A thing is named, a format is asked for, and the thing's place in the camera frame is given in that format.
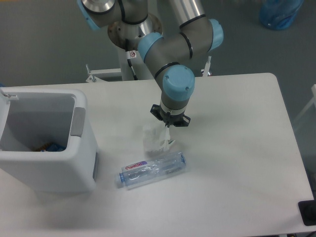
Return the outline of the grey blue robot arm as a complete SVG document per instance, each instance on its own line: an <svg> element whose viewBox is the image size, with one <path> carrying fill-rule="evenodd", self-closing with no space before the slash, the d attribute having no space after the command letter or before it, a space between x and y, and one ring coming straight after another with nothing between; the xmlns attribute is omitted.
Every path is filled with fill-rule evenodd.
<svg viewBox="0 0 316 237"><path fill-rule="evenodd" d="M221 45L224 33L208 19L198 0L172 0L179 33L164 38L154 27L146 0L79 0L78 7L93 30L114 26L123 49L137 50L161 89L151 113L166 126L186 127L185 110L195 87L193 72L183 65Z"/></svg>

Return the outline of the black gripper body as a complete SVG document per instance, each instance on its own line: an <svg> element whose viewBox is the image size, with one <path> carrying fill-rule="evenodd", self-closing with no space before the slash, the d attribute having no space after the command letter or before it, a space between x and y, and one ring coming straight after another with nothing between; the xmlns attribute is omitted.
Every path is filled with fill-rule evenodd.
<svg viewBox="0 0 316 237"><path fill-rule="evenodd" d="M160 110L158 114L167 126L186 126L186 122L183 119L184 113L171 115L170 113L165 113L163 110Z"/></svg>

